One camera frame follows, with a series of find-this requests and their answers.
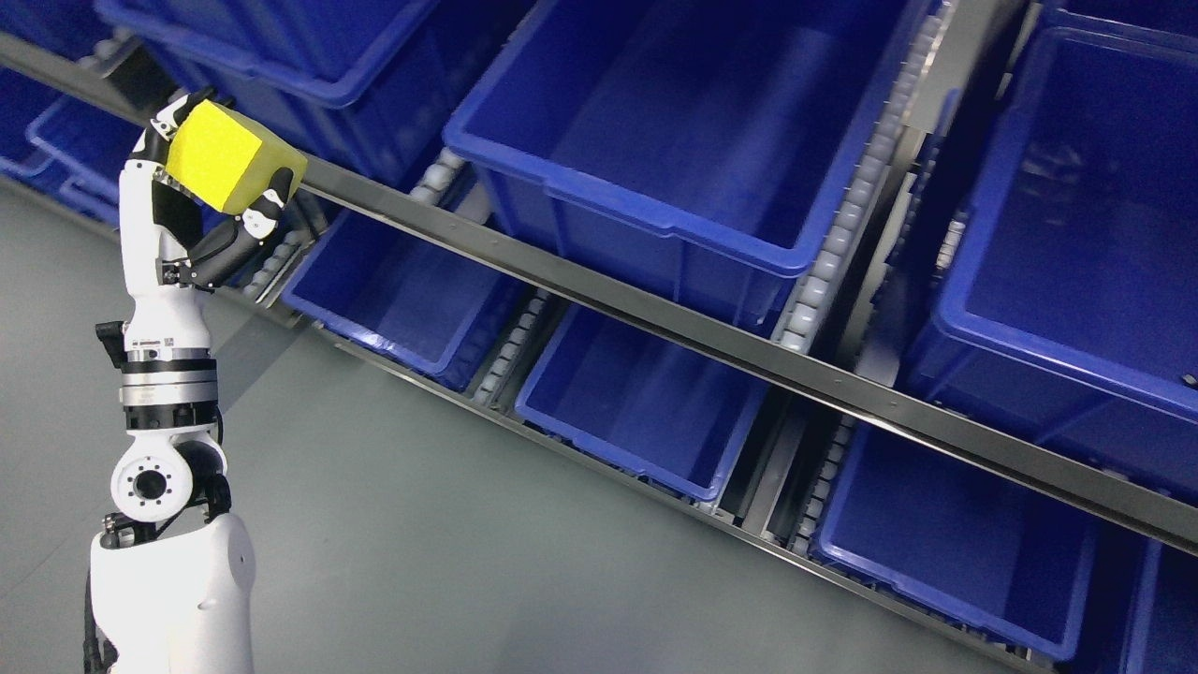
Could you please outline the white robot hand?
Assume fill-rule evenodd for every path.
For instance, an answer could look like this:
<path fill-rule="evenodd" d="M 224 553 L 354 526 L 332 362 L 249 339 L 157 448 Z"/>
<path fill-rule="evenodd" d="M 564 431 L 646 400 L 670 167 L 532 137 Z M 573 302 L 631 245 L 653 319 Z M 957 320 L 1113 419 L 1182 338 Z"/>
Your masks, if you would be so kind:
<path fill-rule="evenodd" d="M 155 113 L 138 136 L 137 159 L 125 160 L 120 172 L 125 290 L 134 302 L 125 350 L 210 350 L 205 295 L 193 286 L 225 286 L 282 225 L 296 178 L 290 168 L 277 169 L 243 213 L 228 217 L 198 243 L 202 221 L 196 202 L 161 180 L 184 120 L 213 96 L 208 86 Z"/>

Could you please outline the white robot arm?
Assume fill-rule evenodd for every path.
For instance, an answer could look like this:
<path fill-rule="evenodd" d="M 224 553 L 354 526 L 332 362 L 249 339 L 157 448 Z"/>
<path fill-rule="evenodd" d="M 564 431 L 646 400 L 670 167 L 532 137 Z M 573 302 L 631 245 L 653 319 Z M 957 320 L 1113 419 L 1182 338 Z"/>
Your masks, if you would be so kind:
<path fill-rule="evenodd" d="M 193 192 L 168 175 L 168 154 L 184 120 L 229 110 L 213 89 L 168 102 L 119 175 L 133 312 L 95 324 L 95 336 L 123 379 L 131 445 L 109 478 L 114 512 L 90 544 L 85 673 L 256 669 L 256 552 L 232 509 L 204 302 L 276 233 L 302 170 L 278 168 L 252 204 L 204 231 Z"/>

